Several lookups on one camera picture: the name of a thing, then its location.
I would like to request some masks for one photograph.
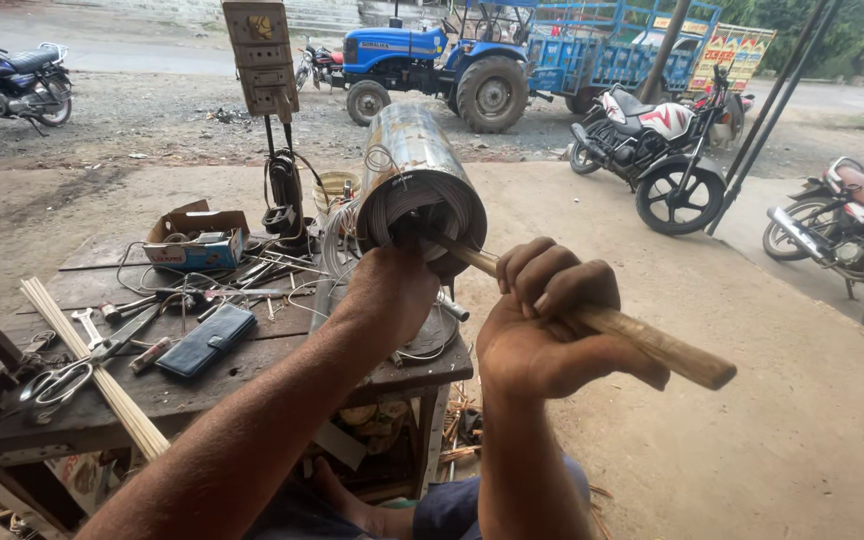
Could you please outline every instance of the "hand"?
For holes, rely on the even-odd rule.
[[[418,247],[375,248],[355,266],[332,319],[362,325],[362,332],[391,354],[419,333],[438,292],[439,278]]]
[[[623,338],[591,334],[570,321],[570,308],[583,302],[619,309],[616,274],[606,262],[582,263],[551,238],[537,238],[502,255],[496,273],[503,296],[475,344],[487,392],[564,398],[614,371],[666,387],[662,364]]]

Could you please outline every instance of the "blue tractor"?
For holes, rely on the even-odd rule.
[[[522,45],[537,1],[480,1],[478,12],[471,4],[466,0],[462,30],[443,18],[432,30],[347,33],[341,84],[350,85],[345,105],[352,120],[368,126],[392,103],[389,91],[419,91],[443,99],[475,133],[498,134],[515,124],[528,104]],[[436,65],[453,34],[458,41],[444,65]]]

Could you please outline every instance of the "scissors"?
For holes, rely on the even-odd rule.
[[[63,404],[95,374],[95,367],[112,358],[138,331],[159,314],[159,305],[147,307],[122,326],[112,337],[105,338],[89,356],[61,368],[42,372],[26,384],[19,394],[19,402],[33,401],[34,405]]]

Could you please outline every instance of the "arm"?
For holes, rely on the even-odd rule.
[[[313,336],[192,424],[77,538],[241,538],[318,427],[419,331],[438,286],[414,253],[366,253]]]
[[[539,238],[496,266],[503,293],[479,332],[485,399],[479,524],[490,539],[592,538],[589,507],[576,493],[546,419],[546,399],[565,398],[613,371],[663,389],[669,373],[623,339],[588,335],[563,314],[586,301],[619,308],[608,264],[582,264]]]

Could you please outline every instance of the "black motorcycle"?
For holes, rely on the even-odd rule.
[[[72,115],[72,82],[62,66],[68,47],[42,43],[37,49],[9,55],[0,48],[0,117],[25,118],[57,128]]]
[[[312,48],[312,40],[308,35],[305,37],[305,48],[299,48],[302,60],[295,69],[295,89],[300,91],[306,85],[309,75],[312,75],[312,85],[319,90],[320,83],[326,83],[329,91],[334,87],[344,89],[345,79],[342,76],[342,52],[333,53],[323,46],[318,49]]]
[[[839,157],[822,178],[810,177],[803,187],[789,195],[794,203],[766,212],[772,222],[762,247],[776,261],[811,258],[845,278],[848,297],[855,300],[853,284],[864,284],[864,168]]]
[[[714,74],[710,97],[694,108],[642,104],[621,84],[603,91],[583,120],[594,121],[571,126],[572,170],[589,174],[604,167],[625,180],[639,217],[659,233],[686,235],[706,227],[722,208],[726,182],[703,150],[710,128],[739,99],[729,94],[728,71],[715,65]]]

